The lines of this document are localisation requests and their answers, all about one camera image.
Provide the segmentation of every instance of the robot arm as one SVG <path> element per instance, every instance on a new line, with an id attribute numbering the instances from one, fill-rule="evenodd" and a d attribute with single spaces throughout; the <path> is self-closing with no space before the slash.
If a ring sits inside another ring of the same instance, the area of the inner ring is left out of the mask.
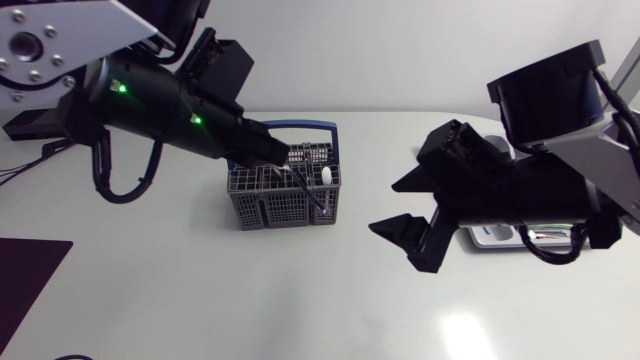
<path id="1" fill-rule="evenodd" d="M 114 203 L 144 193 L 163 144 L 243 166 L 283 165 L 289 147 L 244 118 L 235 101 L 253 66 L 240 44 L 217 40 L 207 28 L 177 72 L 163 66 L 182 57 L 208 5 L 92 0 L 3 6 L 0 115 L 22 111 L 12 121 L 19 124 L 54 119 L 61 135 L 91 147 L 96 188 Z M 160 58 L 163 49 L 174 55 Z M 0 121 L 9 120 L 5 116 Z M 109 190 L 107 124 L 155 141 L 147 175 L 125 196 Z"/>
<path id="2" fill-rule="evenodd" d="M 418 167 L 393 185 L 433 193 L 431 223 L 405 214 L 370 229 L 401 247 L 416 269 L 433 273 L 462 227 L 518 226 L 525 245 L 553 264 L 574 261 L 587 234 L 592 248 L 609 248 L 621 222 L 640 234 L 640 122 L 598 73 L 603 63 L 592 41 L 489 84 L 507 139 L 529 156 L 511 159 L 453 120 L 429 134 Z M 619 111 L 613 119 L 602 113 L 596 84 Z M 578 224 L 572 251 L 536 248 L 526 226 L 537 224 Z"/>

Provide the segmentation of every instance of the blue handle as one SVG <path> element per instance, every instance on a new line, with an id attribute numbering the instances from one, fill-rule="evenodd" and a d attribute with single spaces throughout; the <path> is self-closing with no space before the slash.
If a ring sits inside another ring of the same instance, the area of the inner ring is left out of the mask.
<path id="1" fill-rule="evenodd" d="M 336 164 L 340 164 L 340 145 L 338 142 L 338 126 L 336 123 L 320 120 L 303 120 L 303 119 L 290 119 L 290 120 L 269 120 L 263 121 L 263 124 L 267 125 L 269 129 L 313 129 L 313 130 L 328 130 L 331 131 L 331 143 L 333 144 L 333 160 Z M 233 170 L 235 164 L 232 161 L 227 160 L 229 170 Z"/>

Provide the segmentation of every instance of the white table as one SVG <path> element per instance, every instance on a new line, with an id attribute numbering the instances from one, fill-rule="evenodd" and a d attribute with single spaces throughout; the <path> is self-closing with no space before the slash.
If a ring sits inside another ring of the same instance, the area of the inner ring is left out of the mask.
<path id="1" fill-rule="evenodd" d="M 638 359 L 640 242 L 569 266 L 526 251 L 480 251 L 458 233 L 437 275 L 367 224 L 410 212 L 429 194 L 390 185 L 415 165 L 444 113 L 260 113 L 338 123 L 344 185 L 335 226 L 242 232 L 224 161 L 165 147 L 140 200 L 95 192 L 78 146 L 0 188 L 0 236 L 71 240 L 71 249 L 2 359 Z M 283 131 L 289 142 L 326 136 Z M 113 132 L 114 189 L 144 172 L 151 142 Z M 42 141 L 0 141 L 0 168 Z"/>

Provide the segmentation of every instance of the wire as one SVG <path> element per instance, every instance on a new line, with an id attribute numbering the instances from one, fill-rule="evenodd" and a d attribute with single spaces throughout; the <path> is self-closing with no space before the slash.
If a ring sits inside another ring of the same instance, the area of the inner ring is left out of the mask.
<path id="1" fill-rule="evenodd" d="M 529 228 L 525 226 L 518 226 L 518 233 L 522 238 L 522 243 L 529 249 L 533 255 L 537 256 L 540 260 L 553 264 L 553 265 L 566 265 L 576 261 L 580 256 L 580 251 L 587 240 L 587 227 L 584 224 L 577 224 L 571 227 L 571 250 L 568 253 L 554 253 L 551 251 L 542 250 L 537 247 L 531 238 L 529 237 Z"/>
<path id="2" fill-rule="evenodd" d="M 613 114 L 613 122 L 618 125 L 622 138 L 627 143 L 627 146 L 629 146 L 633 167 L 636 170 L 638 178 L 640 178 L 640 144 L 638 143 L 638 138 L 633 135 L 632 130 L 629 129 L 629 123 L 625 122 L 619 113 Z"/>
<path id="3" fill-rule="evenodd" d="M 611 85 L 600 70 L 593 69 L 593 77 L 598 82 L 598 85 L 600 86 L 604 96 L 607 98 L 607 101 L 609 101 L 611 106 L 616 109 L 620 113 L 620 116 L 622 116 L 622 118 L 629 124 L 636 139 L 640 139 L 640 120 L 638 120 L 638 117 L 633 113 L 633 111 L 631 111 L 631 109 L 629 109 L 629 106 L 624 102 L 620 95 L 611 88 Z"/>
<path id="4" fill-rule="evenodd" d="M 10 171 L 5 174 L 0 174 L 0 178 L 4 176 L 8 176 L 8 178 L 5 178 L 4 180 L 0 181 L 0 186 L 8 183 L 9 181 L 13 180 L 16 176 L 24 173 L 25 171 L 34 168 L 36 165 L 39 165 L 45 162 L 46 160 L 49 160 L 53 156 L 69 149 L 73 145 L 75 144 L 73 144 L 70 140 L 54 141 L 52 143 L 45 144 L 42 147 L 42 156 L 39 159 L 36 159 L 30 163 L 27 163 L 21 166 L 17 166 L 13 169 L 9 169 L 9 170 L 14 170 L 14 169 L 19 169 L 19 170 Z"/>
<path id="5" fill-rule="evenodd" d="M 173 52 L 173 54 L 171 54 L 168 57 L 159 57 L 153 54 L 149 54 L 147 51 L 145 51 L 144 49 L 140 49 L 139 46 L 137 46 L 138 44 L 136 44 L 133 48 L 134 50 L 136 50 L 139 54 L 150 58 L 152 61 L 154 61 L 157 64 L 160 65 L 171 65 L 171 64 L 175 64 L 176 62 L 178 62 L 182 56 L 184 56 L 184 53 L 187 51 L 187 46 L 189 46 L 189 42 L 191 41 L 191 38 L 193 37 L 193 33 L 196 30 L 196 24 L 197 21 L 194 21 L 191 24 L 191 27 L 189 28 L 189 30 L 185 33 L 184 38 L 182 39 L 182 41 L 178 44 L 178 46 L 176 47 L 176 50 Z"/>
<path id="6" fill-rule="evenodd" d="M 103 129 L 99 141 L 91 148 L 93 183 L 102 197 L 114 204 L 130 203 L 142 196 L 151 186 L 153 178 L 158 170 L 162 156 L 162 142 L 155 141 L 153 150 L 147 165 L 147 171 L 143 178 L 138 179 L 140 184 L 131 192 L 124 195 L 116 195 L 111 191 L 111 136 L 109 131 Z"/>
<path id="7" fill-rule="evenodd" d="M 10 172 L 10 171 L 14 171 L 14 170 L 20 169 L 20 168 L 22 168 L 22 167 L 25 167 L 25 166 L 27 166 L 27 165 L 29 165 L 29 164 L 24 164 L 24 165 L 16 166 L 16 167 L 14 167 L 14 168 L 12 168 L 12 169 L 0 170 L 0 172 Z"/>

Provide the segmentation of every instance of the screw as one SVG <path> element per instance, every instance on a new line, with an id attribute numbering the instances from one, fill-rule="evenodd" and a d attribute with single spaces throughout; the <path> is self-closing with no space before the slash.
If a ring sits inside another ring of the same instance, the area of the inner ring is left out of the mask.
<path id="1" fill-rule="evenodd" d="M 56 30 L 56 28 L 51 25 L 47 25 L 44 28 L 44 34 L 47 35 L 49 39 L 53 39 L 54 37 L 58 36 L 58 30 Z"/>
<path id="2" fill-rule="evenodd" d="M 37 70 L 32 70 L 31 73 L 29 73 L 29 79 L 31 82 L 40 82 L 42 81 L 42 75 L 40 75 Z"/>
<path id="3" fill-rule="evenodd" d="M 60 55 L 53 55 L 51 63 L 55 66 L 62 66 L 64 64 L 64 59 Z"/>
<path id="4" fill-rule="evenodd" d="M 628 226 L 633 225 L 633 218 L 631 218 L 631 216 L 629 215 L 623 215 L 620 217 L 622 219 L 622 222 L 625 223 Z"/>
<path id="5" fill-rule="evenodd" d="M 20 91 L 16 91 L 13 93 L 13 95 L 11 96 L 11 98 L 13 99 L 13 101 L 15 102 L 22 102 L 22 100 L 24 100 L 24 94 L 21 93 Z"/>
<path id="6" fill-rule="evenodd" d="M 24 16 L 24 13 L 18 9 L 13 10 L 11 18 L 18 24 L 23 23 L 25 20 L 27 20 L 27 17 Z"/>
<path id="7" fill-rule="evenodd" d="M 76 79 L 74 79 L 71 76 L 65 77 L 62 81 L 64 82 L 64 86 L 66 86 L 66 87 L 74 87 L 74 86 L 76 86 Z"/>

